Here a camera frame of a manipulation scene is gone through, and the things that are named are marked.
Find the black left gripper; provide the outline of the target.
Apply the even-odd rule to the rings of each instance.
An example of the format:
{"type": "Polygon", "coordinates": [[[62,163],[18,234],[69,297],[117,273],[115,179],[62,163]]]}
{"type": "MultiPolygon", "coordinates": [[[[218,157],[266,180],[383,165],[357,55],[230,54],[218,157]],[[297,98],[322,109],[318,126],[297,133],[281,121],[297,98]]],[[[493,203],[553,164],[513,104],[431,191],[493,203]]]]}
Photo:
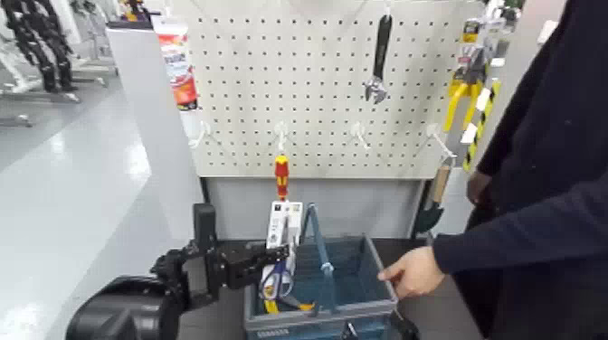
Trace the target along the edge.
{"type": "Polygon", "coordinates": [[[265,266],[286,260],[290,246],[268,249],[261,241],[226,241],[221,246],[221,254],[227,287],[240,289],[258,281],[265,266]]]}

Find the person's left hand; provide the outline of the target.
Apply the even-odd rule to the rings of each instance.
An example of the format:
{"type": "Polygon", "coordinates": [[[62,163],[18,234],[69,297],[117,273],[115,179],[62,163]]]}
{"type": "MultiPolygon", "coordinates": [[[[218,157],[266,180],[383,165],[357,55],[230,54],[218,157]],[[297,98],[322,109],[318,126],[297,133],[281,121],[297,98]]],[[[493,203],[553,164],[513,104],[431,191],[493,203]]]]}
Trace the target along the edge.
{"type": "Polygon", "coordinates": [[[400,298],[427,295],[437,289],[445,278],[431,246],[406,252],[399,260],[377,274],[380,281],[393,283],[400,298]]]}

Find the person's right hand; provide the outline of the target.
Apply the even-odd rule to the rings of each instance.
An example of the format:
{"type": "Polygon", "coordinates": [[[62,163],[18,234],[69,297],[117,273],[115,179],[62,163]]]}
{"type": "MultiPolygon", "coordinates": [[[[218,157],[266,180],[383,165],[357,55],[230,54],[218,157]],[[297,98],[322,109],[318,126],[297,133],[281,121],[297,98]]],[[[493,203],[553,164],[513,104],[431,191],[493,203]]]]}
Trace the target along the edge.
{"type": "Polygon", "coordinates": [[[490,183],[492,177],[480,171],[474,171],[467,182],[467,198],[478,206],[491,202],[490,183]]]}

